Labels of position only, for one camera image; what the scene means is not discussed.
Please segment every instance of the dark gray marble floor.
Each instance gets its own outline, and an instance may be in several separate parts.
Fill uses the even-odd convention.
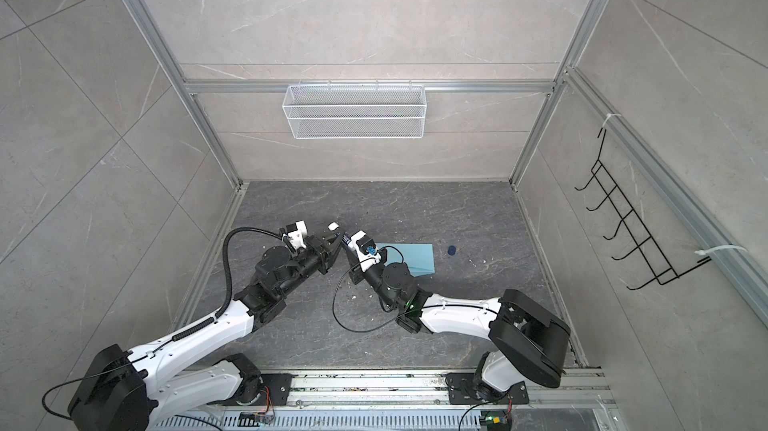
[[[516,288],[554,309],[533,243],[506,183],[253,182],[233,227],[249,225],[277,232],[299,220],[306,221],[311,234],[337,221],[349,234],[363,229],[377,242],[432,243],[436,273],[418,278],[425,290],[482,299]],[[273,238],[257,234],[235,236],[230,243],[235,291],[248,282],[264,250],[276,244]],[[455,256],[447,254],[449,245],[458,248]],[[475,367],[485,351],[494,349],[488,340],[453,333],[410,334],[395,323],[368,334],[343,330],[334,322],[330,304],[347,267],[341,255],[330,273],[317,273],[290,294],[287,308],[274,321],[218,349],[205,362],[245,353],[262,368]],[[196,316],[216,310],[223,299],[224,274],[219,263]],[[374,327],[392,316],[379,309],[365,281],[357,286],[345,281],[336,304],[340,320],[356,329]]]

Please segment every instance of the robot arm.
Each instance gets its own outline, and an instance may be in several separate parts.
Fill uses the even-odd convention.
[[[282,311],[285,297],[315,272],[327,273],[340,253],[343,230],[307,236],[301,221],[281,234],[256,228],[283,241],[271,247],[249,284],[226,301],[223,310],[151,343],[123,351],[117,344],[103,349],[91,362],[68,406],[81,431],[128,431],[148,426],[178,412],[213,401],[234,398],[252,402],[260,390],[260,373],[243,355],[233,355],[196,373],[179,373],[215,349],[244,337],[272,321]],[[231,277],[225,260],[227,296]]]
[[[571,330],[540,304],[517,290],[502,297],[471,301],[440,296],[421,289],[406,263],[387,262],[386,249],[363,231],[344,236],[347,256],[359,263],[352,282],[368,282],[389,307],[399,312],[398,324],[410,333],[454,332],[492,341],[499,349],[481,359],[473,382],[481,398],[495,400],[528,378],[545,387],[560,386]]]
[[[558,387],[570,330],[564,322],[515,290],[502,297],[472,301],[443,297],[418,287],[406,263],[387,262],[386,249],[360,231],[349,237],[338,225],[307,236],[303,222],[280,234],[237,228],[232,235],[258,231],[283,241],[268,249],[249,284],[223,310],[151,343],[128,351],[117,344],[103,349],[91,363],[68,412],[81,431],[128,431],[147,427],[205,403],[234,400],[252,403],[261,386],[259,369],[242,354],[212,367],[182,373],[224,344],[272,321],[286,307],[285,297],[313,273],[327,273],[341,249],[346,250],[352,282],[365,280],[410,333],[463,333],[491,340],[498,351],[486,353],[472,380],[477,398],[504,397],[512,385],[528,378]],[[225,260],[227,296],[231,293]]]

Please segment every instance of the white wire mesh basket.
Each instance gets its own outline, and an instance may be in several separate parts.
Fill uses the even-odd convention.
[[[415,84],[295,84],[283,110],[296,139],[421,138],[427,97]]]

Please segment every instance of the light blue cloth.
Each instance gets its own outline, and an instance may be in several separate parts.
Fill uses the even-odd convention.
[[[408,270],[412,276],[424,276],[435,273],[435,255],[432,253],[432,244],[377,244],[379,249],[384,246],[396,247],[408,264]],[[387,263],[396,263],[400,257],[397,251],[387,248]]]

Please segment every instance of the gray tile wall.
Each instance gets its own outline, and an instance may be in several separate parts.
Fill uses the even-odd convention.
[[[767,5],[768,0],[610,0],[579,63],[766,269]],[[608,366],[631,429],[764,427],[768,330],[722,272],[709,263],[665,286],[630,291],[627,286],[651,278],[642,256],[610,259],[632,249],[626,230],[615,240],[604,239],[618,216],[609,206],[585,210],[602,199],[594,184],[583,192],[574,189],[589,178],[599,127],[567,92],[521,189],[590,364]],[[603,157],[670,262],[679,271],[691,267],[698,259],[693,237],[611,139]],[[545,209],[552,195],[562,203],[556,215]],[[565,216],[572,216],[570,227],[562,225]],[[643,249],[658,267],[660,256]],[[585,289],[578,277],[588,273],[593,276]],[[609,320],[628,323],[630,336],[605,322],[606,302],[616,300],[620,309]],[[638,350],[654,379],[648,378],[648,365],[638,365]]]
[[[652,276],[594,182],[600,120],[567,90],[520,191],[591,366],[606,370],[629,429],[760,429],[768,330],[713,263],[664,286]],[[610,137],[603,162],[678,271],[700,258],[687,232]],[[608,185],[607,176],[599,174]],[[619,193],[613,194],[628,210]],[[639,223],[630,222],[636,236]],[[660,255],[644,246],[658,272]]]
[[[552,78],[587,0],[146,2],[195,77],[334,79]]]
[[[543,101],[539,93],[435,93],[424,138],[297,140],[282,94],[200,95],[238,173],[255,180],[507,180]]]
[[[145,1],[187,78],[219,80],[552,79],[587,3]],[[293,140],[278,95],[200,100],[244,179],[506,180],[543,96],[431,94],[425,138],[343,143]]]
[[[768,270],[768,0],[611,0],[579,64]]]
[[[168,330],[231,192],[120,0],[0,0],[0,427],[73,428],[43,392]]]

